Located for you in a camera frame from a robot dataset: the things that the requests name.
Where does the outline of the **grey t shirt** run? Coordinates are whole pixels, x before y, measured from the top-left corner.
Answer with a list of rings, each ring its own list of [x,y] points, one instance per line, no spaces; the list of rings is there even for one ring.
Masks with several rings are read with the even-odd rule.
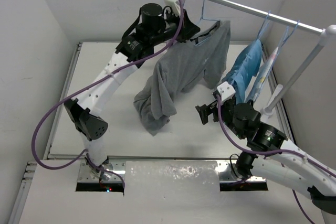
[[[155,64],[134,107],[143,127],[153,136],[177,111],[180,93],[190,92],[201,80],[213,89],[226,70],[230,21],[218,21],[198,37],[175,43]]]

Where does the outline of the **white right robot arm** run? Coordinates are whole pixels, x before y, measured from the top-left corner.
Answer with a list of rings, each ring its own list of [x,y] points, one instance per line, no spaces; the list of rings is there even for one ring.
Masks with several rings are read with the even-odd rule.
[[[306,196],[320,210],[335,214],[335,170],[301,150],[277,128],[261,121],[254,103],[236,103],[232,97],[217,98],[197,106],[202,124],[213,116],[228,140],[241,154],[234,171],[244,179],[259,176],[270,179]]]

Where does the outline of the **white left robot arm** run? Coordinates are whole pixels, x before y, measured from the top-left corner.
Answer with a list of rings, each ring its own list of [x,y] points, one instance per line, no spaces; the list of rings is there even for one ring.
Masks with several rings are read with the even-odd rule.
[[[136,20],[123,34],[111,59],[90,87],[64,103],[93,166],[100,167],[108,162],[103,142],[108,123],[100,114],[118,87],[154,54],[155,46],[168,40],[185,42],[199,31],[200,28],[191,22],[186,10],[175,13],[169,5],[143,5]]]

